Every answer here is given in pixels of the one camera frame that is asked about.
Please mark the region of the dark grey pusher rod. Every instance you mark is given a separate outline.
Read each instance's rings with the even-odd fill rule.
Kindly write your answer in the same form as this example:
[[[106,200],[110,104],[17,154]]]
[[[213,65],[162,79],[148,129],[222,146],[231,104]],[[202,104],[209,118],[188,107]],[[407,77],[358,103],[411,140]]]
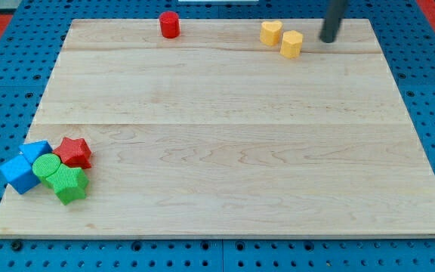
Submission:
[[[341,21],[344,18],[349,0],[330,0],[325,13],[319,38],[322,42],[333,43],[338,35]]]

